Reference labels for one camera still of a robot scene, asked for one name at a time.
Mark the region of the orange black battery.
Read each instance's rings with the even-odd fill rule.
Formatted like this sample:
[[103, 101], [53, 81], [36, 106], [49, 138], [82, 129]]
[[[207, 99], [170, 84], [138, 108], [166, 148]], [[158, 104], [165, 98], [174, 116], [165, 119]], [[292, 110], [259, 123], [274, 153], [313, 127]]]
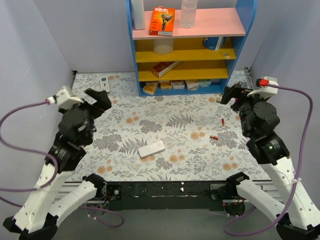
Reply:
[[214, 135], [211, 135], [210, 138], [214, 139], [214, 140], [218, 140], [219, 139], [217, 136], [214, 136]]

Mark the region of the white orange small box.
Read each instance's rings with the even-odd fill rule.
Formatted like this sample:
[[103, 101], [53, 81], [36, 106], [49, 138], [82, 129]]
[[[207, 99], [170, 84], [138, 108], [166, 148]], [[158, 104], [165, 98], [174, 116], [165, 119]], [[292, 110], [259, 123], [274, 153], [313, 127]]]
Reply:
[[160, 88], [161, 88], [162, 90], [171, 90], [171, 89], [173, 88], [173, 86], [172, 86], [172, 84], [171, 84], [170, 81], [168, 81], [168, 82], [161, 82], [161, 83], [160, 83]]

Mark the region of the small white remote control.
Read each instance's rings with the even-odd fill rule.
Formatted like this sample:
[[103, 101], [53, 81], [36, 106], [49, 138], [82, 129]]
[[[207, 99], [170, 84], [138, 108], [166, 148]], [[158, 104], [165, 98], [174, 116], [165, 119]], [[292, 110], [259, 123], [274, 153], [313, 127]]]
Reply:
[[110, 93], [110, 85], [107, 77], [101, 77], [100, 80], [100, 88], [102, 91], [106, 91], [107, 93]]

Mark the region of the red white long box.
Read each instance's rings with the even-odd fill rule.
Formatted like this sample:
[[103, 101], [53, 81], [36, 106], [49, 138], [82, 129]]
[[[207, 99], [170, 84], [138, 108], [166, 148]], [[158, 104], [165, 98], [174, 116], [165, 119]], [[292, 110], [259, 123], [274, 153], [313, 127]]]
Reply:
[[163, 61], [153, 66], [151, 72], [155, 77], [160, 79], [181, 63], [181, 61]]

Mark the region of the pale green small box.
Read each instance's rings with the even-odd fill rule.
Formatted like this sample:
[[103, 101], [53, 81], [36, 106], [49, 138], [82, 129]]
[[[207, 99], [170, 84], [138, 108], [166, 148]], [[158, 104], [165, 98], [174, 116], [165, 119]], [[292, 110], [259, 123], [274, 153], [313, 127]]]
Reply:
[[212, 80], [211, 79], [199, 79], [199, 87], [200, 88], [206, 88], [211, 85]]

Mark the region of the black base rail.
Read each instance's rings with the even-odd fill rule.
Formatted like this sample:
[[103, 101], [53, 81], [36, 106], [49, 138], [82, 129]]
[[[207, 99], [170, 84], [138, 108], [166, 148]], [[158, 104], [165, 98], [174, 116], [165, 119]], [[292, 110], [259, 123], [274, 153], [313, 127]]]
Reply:
[[245, 200], [233, 193], [226, 181], [109, 182], [106, 196], [88, 203], [110, 211], [205, 209], [234, 216], [246, 209]]

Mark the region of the white tan small box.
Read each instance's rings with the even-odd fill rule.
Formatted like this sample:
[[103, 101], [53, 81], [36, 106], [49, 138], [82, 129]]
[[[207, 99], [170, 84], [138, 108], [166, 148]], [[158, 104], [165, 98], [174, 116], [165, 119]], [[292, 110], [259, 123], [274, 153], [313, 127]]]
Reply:
[[196, 91], [200, 86], [200, 82], [198, 79], [188, 79], [184, 82], [188, 91]]

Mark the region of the blue shelf unit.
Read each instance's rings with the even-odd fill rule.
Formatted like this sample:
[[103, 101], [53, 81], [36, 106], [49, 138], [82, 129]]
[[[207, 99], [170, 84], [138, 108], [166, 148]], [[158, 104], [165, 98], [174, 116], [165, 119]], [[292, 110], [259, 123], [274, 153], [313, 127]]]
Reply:
[[[133, 23], [131, 1], [126, 1], [128, 35], [130, 39], [133, 65], [138, 95], [146, 97], [143, 87], [146, 83], [178, 80], [215, 80], [208, 87], [195, 91], [187, 88], [162, 90], [157, 87], [156, 96], [187, 94], [223, 93], [236, 67], [245, 41], [249, 35], [257, 12], [258, 1], [239, 0], [235, 7], [198, 9], [195, 26], [180, 26], [180, 10], [176, 10], [172, 36], [149, 35], [149, 29], [136, 30]], [[226, 37], [219, 50], [203, 46], [204, 37]], [[158, 55], [153, 52], [154, 39], [174, 39], [173, 52]], [[152, 67], [160, 62], [181, 61], [181, 64], [161, 78], [152, 74]]]

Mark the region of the floral tablecloth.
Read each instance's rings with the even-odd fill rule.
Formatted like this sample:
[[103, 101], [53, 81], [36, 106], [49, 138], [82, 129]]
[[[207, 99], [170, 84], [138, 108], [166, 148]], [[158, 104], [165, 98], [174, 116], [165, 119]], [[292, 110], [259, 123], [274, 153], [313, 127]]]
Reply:
[[[92, 173], [109, 182], [222, 181], [238, 172], [268, 179], [247, 149], [239, 116], [217, 103], [219, 94], [140, 97], [134, 73], [105, 77], [112, 107], [95, 121], [94, 141], [69, 181]], [[140, 147], [158, 141], [164, 151], [139, 156]]]

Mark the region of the white translucent cup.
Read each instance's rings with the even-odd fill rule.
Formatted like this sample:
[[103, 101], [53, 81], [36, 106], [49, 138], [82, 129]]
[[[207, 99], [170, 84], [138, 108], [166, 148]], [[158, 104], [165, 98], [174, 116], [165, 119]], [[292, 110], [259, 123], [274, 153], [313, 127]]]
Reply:
[[173, 38], [161, 38], [152, 40], [152, 50], [157, 55], [168, 55], [174, 50]]

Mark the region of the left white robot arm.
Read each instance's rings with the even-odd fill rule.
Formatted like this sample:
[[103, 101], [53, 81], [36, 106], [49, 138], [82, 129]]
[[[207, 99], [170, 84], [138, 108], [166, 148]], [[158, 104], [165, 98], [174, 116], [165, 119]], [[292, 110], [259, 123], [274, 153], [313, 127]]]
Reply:
[[41, 173], [35, 186], [28, 189], [30, 195], [19, 211], [3, 221], [2, 225], [18, 234], [20, 240], [51, 240], [66, 217], [88, 200], [101, 200], [107, 194], [107, 182], [92, 173], [84, 176], [76, 189], [54, 201], [86, 155], [84, 148], [93, 143], [97, 131], [95, 119], [112, 107], [105, 90], [88, 88], [85, 94], [95, 102], [88, 103], [67, 86], [41, 102], [42, 105], [56, 104], [62, 119], [49, 152], [31, 150], [45, 156]]

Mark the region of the clear plastic bottle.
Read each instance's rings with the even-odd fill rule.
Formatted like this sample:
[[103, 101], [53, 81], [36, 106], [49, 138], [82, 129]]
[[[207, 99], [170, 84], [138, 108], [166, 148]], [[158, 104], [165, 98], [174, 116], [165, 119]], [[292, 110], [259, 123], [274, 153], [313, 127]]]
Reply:
[[196, 21], [198, 0], [182, 0], [180, 13], [180, 26], [192, 28]]

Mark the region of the grey white remote control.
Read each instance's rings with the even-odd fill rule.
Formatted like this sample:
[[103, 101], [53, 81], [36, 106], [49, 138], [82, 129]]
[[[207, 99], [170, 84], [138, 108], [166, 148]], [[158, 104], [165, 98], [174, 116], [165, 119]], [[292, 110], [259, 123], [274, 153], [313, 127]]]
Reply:
[[138, 149], [138, 154], [141, 158], [145, 158], [157, 153], [160, 153], [166, 149], [162, 141], [157, 141], [152, 144], [142, 146]]

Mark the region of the yellow orange small box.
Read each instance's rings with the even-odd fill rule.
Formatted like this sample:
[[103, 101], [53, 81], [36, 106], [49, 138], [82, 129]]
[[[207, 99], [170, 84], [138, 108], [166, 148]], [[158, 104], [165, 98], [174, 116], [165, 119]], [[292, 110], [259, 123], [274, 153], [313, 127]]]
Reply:
[[147, 95], [153, 96], [155, 94], [157, 88], [158, 88], [157, 84], [154, 84], [154, 85], [146, 84], [143, 87], [142, 92], [147, 94]]

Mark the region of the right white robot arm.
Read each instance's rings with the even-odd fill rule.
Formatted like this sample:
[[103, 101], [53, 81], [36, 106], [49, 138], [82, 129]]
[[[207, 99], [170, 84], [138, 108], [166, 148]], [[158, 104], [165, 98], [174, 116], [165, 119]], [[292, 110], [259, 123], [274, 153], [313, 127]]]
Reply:
[[281, 239], [315, 240], [320, 235], [320, 211], [302, 184], [301, 168], [293, 166], [288, 148], [275, 133], [280, 119], [269, 98], [277, 94], [280, 86], [266, 79], [258, 84], [258, 90], [240, 84], [226, 87], [220, 102], [225, 105], [235, 100], [231, 108], [240, 117], [248, 150], [270, 177], [281, 201], [264, 192], [243, 172], [227, 179], [227, 195], [248, 200], [254, 210], [270, 219], [269, 227], [276, 228]]

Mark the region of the white bottle on shelf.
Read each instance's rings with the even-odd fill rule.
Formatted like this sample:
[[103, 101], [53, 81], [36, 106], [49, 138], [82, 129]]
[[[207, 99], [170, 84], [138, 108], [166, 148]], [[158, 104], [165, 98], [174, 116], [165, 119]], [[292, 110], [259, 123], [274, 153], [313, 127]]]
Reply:
[[143, 0], [131, 0], [131, 7], [133, 13], [133, 25], [136, 30], [144, 30], [145, 25], [145, 11]]

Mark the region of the orange razor box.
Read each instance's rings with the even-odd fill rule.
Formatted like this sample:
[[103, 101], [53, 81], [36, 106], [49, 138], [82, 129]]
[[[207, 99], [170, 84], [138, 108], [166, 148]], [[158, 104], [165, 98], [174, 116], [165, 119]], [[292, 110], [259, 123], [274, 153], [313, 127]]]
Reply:
[[171, 37], [174, 30], [175, 13], [174, 8], [154, 7], [149, 25], [149, 35]]

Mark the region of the blue white can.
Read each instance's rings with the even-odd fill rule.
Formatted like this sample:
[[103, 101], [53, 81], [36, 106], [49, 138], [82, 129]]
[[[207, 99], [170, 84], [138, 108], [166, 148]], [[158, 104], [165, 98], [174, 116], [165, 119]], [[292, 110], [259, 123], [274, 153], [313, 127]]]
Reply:
[[221, 49], [226, 41], [225, 36], [220, 37], [203, 37], [202, 44], [206, 49], [217, 51]]

